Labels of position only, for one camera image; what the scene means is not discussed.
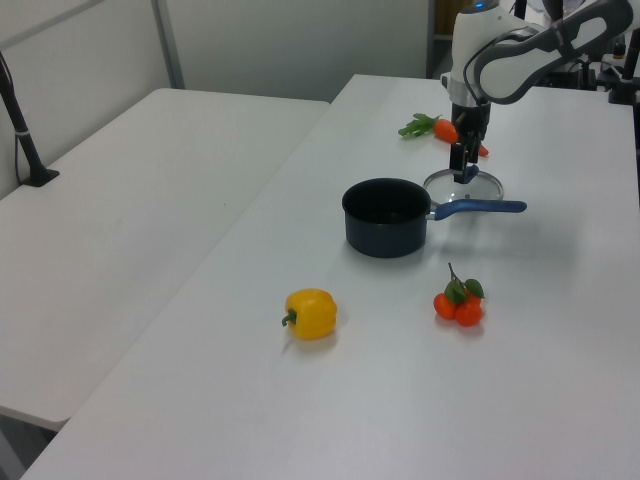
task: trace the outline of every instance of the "cherry tomato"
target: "cherry tomato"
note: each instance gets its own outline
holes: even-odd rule
[[[465,302],[456,309],[456,320],[461,327],[477,325],[483,312],[479,304]]]
[[[467,302],[475,303],[476,305],[480,305],[482,303],[482,299],[480,297],[476,297],[473,293],[469,292],[469,290],[465,290],[467,294]]]
[[[433,125],[433,133],[440,140],[447,143],[455,143],[458,141],[458,131],[453,123],[449,120],[440,118]]]
[[[456,305],[451,303],[444,293],[436,295],[436,298],[433,299],[433,307],[438,315],[446,320],[456,318]]]

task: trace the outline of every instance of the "green leaf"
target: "green leaf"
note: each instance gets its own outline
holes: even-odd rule
[[[460,282],[456,280],[451,280],[447,284],[447,287],[444,289],[444,295],[451,303],[456,305],[464,303],[467,300],[467,294],[465,293],[464,288],[462,288]]]
[[[484,290],[482,289],[482,285],[480,285],[480,282],[476,279],[470,278],[469,280],[464,282],[464,286],[474,297],[484,298]]]

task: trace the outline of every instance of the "white wall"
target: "white wall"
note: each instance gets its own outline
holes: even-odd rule
[[[3,55],[45,165],[169,86],[151,0],[105,0]],[[0,198],[15,187],[13,126],[0,102]]]
[[[186,88],[332,101],[355,73],[424,78],[433,0],[160,0]]]

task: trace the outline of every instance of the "pepper stem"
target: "pepper stem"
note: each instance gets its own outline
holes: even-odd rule
[[[293,308],[289,309],[289,315],[287,315],[286,317],[284,317],[282,319],[282,326],[286,327],[287,326],[287,322],[291,322],[292,324],[296,324],[296,311]]]

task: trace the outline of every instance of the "tomato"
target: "tomato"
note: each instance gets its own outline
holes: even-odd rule
[[[477,303],[465,302],[456,309],[456,320],[461,327],[477,325],[482,315],[482,307]]]
[[[446,320],[456,318],[456,305],[451,303],[444,293],[436,295],[436,298],[433,299],[433,307],[438,315]]]

